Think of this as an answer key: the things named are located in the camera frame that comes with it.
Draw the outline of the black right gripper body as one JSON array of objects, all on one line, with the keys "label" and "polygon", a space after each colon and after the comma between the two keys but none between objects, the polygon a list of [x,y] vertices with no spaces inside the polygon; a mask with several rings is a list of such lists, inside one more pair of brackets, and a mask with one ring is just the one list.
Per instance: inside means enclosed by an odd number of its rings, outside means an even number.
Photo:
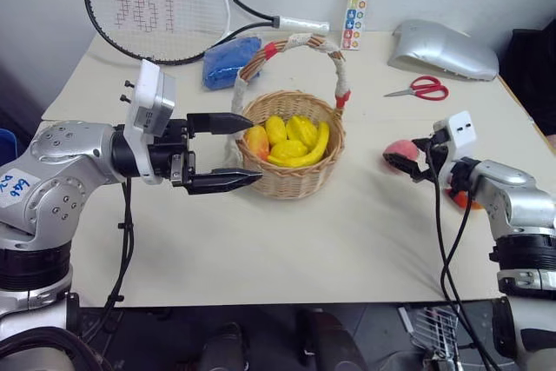
[{"label": "black right gripper body", "polygon": [[431,136],[434,140],[434,146],[431,149],[419,149],[425,153],[425,162],[428,168],[421,171],[421,176],[414,178],[415,182],[427,180],[435,182],[439,180],[440,169],[447,159],[448,133],[446,129],[435,131]]}]

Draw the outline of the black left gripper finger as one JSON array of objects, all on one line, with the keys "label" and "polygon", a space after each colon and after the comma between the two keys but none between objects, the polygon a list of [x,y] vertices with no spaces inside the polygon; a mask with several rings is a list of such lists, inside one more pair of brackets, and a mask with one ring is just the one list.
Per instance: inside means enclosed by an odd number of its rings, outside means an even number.
[{"label": "black left gripper finger", "polygon": [[190,135],[231,135],[254,126],[246,117],[230,112],[187,114],[187,123]]},{"label": "black left gripper finger", "polygon": [[184,188],[190,195],[224,193],[240,189],[262,179],[262,173],[247,169],[214,169],[210,173],[193,174]]}]

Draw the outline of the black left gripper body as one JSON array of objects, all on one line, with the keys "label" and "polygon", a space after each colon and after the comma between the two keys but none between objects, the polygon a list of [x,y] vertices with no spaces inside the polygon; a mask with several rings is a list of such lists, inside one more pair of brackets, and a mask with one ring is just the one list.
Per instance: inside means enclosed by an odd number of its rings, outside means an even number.
[{"label": "black left gripper body", "polygon": [[169,180],[174,187],[191,185],[189,158],[195,158],[189,150],[189,124],[186,119],[170,119],[162,136],[155,137],[148,146],[149,160],[154,174]]}]

